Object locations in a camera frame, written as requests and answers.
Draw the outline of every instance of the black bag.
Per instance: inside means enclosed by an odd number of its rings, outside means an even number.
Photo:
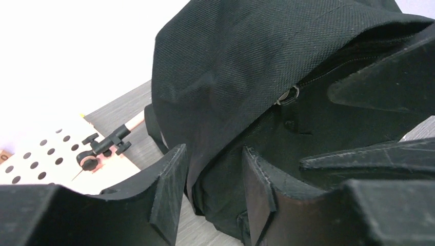
[[[304,180],[304,157],[400,140],[427,115],[334,104],[327,89],[432,23],[394,0],[191,0],[156,37],[148,133],[162,152],[161,133],[187,145],[196,214],[249,245],[242,147]]]

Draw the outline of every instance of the wooden table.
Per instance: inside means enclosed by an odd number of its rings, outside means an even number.
[[[92,123],[103,135],[110,134],[116,127],[125,123],[151,103],[151,82],[137,87],[104,107],[87,115],[85,119]],[[406,134],[406,140],[435,136],[435,117],[431,117]],[[162,157],[159,149],[148,136],[146,126],[142,124],[127,138],[132,146],[125,155],[140,169],[155,163]],[[221,232],[207,222],[204,217],[195,216],[186,197],[180,215],[180,225],[176,245],[242,245],[240,241]]]

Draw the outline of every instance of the pegboard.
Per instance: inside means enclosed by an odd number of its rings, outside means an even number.
[[[82,140],[97,130],[81,117],[73,118],[62,128],[53,129],[30,147],[15,153],[0,165],[0,185],[55,183],[82,194],[99,194],[139,172],[123,154],[111,148],[108,158],[98,156],[103,166],[95,172],[82,171],[76,162],[78,153],[90,150]],[[97,141],[104,139],[100,133]]]

